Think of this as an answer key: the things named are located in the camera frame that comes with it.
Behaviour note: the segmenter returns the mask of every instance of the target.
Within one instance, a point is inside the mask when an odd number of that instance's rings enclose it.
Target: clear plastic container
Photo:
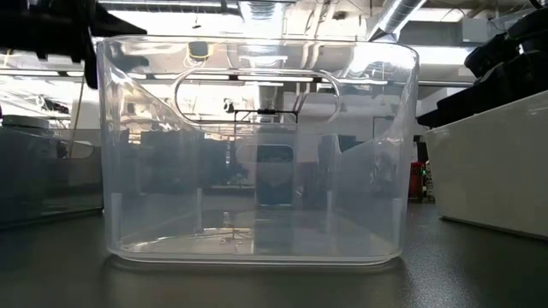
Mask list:
[[[110,251],[230,264],[396,257],[417,60],[395,44],[104,40]]]

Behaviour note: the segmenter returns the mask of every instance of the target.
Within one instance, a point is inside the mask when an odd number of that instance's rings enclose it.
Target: white plastic bin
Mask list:
[[[112,253],[231,264],[400,254],[414,51],[122,37],[99,45],[98,67]]]

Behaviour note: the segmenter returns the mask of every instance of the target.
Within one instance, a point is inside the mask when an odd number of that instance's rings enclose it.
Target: red object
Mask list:
[[[422,179],[425,164],[411,163],[411,178],[409,179],[409,198],[422,198]]]

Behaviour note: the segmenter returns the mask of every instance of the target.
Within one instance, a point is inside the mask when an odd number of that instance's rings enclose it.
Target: gray countertop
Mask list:
[[[548,243],[411,204],[404,253],[366,269],[136,264],[87,216],[0,232],[7,307],[546,307]]]

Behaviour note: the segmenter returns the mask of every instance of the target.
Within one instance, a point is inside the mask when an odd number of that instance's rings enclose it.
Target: table surface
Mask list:
[[[87,216],[0,232],[2,307],[546,307],[548,243],[410,204],[404,253],[372,268],[136,264]]]

